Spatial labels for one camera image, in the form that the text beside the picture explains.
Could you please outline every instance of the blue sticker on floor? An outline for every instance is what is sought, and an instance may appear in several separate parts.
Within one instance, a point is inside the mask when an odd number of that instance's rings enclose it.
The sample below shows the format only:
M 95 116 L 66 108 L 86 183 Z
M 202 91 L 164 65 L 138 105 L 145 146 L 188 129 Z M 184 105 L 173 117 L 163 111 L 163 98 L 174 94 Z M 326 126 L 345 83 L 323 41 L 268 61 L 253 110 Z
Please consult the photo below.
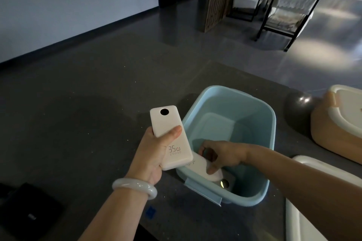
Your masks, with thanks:
M 156 210 L 154 208 L 152 208 L 151 206 L 148 208 L 148 210 L 146 211 L 146 217 L 148 219 L 152 219 L 153 216 L 155 215 Z

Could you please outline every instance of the hand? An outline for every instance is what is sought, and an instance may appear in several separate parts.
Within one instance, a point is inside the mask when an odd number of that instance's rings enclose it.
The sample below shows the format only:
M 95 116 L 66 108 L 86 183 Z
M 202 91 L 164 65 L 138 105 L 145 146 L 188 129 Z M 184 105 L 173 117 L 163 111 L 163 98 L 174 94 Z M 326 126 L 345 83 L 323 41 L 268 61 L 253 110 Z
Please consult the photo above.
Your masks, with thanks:
M 161 162 L 169 144 L 182 133 L 182 127 L 176 126 L 161 137 L 153 134 L 148 127 L 133 157 L 130 169 L 125 177 L 146 181 L 152 185 L 161 179 Z
M 207 169 L 207 174 L 212 175 L 224 166 L 237 166 L 247 161 L 250 147 L 253 145 L 244 143 L 232 143 L 228 141 L 205 140 L 200 149 L 199 155 L 212 162 Z

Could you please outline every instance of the forearm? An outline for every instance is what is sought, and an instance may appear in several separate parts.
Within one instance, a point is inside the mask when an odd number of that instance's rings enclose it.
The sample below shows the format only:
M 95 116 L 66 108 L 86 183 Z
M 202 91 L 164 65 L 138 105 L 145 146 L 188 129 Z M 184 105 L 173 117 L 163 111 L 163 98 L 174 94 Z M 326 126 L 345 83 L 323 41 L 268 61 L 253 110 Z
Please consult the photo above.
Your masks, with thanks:
M 328 240 L 362 236 L 361 188 L 256 145 L 247 164 L 260 170 Z
M 116 189 L 103 204 L 79 241 L 131 241 L 148 195 L 130 188 Z

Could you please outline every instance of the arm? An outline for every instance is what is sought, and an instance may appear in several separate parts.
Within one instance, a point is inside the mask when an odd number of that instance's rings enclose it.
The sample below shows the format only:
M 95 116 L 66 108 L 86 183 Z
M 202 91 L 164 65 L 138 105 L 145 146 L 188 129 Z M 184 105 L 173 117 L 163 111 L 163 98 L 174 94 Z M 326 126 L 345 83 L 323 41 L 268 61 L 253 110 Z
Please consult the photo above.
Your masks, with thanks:
M 182 132 L 177 126 L 165 135 L 156 138 L 149 127 L 136 151 L 126 178 L 134 178 L 154 185 L 161 179 L 161 161 L 167 146 Z M 116 189 L 93 218 L 79 241 L 131 241 L 148 194 L 130 188 Z
M 301 164 L 268 148 L 204 141 L 213 160 L 208 173 L 240 162 L 256 167 L 329 240 L 360 240 L 362 188 Z

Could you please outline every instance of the bracelet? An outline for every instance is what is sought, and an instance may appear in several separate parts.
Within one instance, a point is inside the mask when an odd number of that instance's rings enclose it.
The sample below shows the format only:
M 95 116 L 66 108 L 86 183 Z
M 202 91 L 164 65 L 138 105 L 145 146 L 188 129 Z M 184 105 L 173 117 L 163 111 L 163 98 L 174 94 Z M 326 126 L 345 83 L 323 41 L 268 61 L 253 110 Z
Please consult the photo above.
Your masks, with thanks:
M 113 182 L 112 189 L 131 188 L 148 194 L 148 200 L 152 200 L 157 196 L 157 189 L 154 185 L 146 181 L 133 178 L 120 178 Z

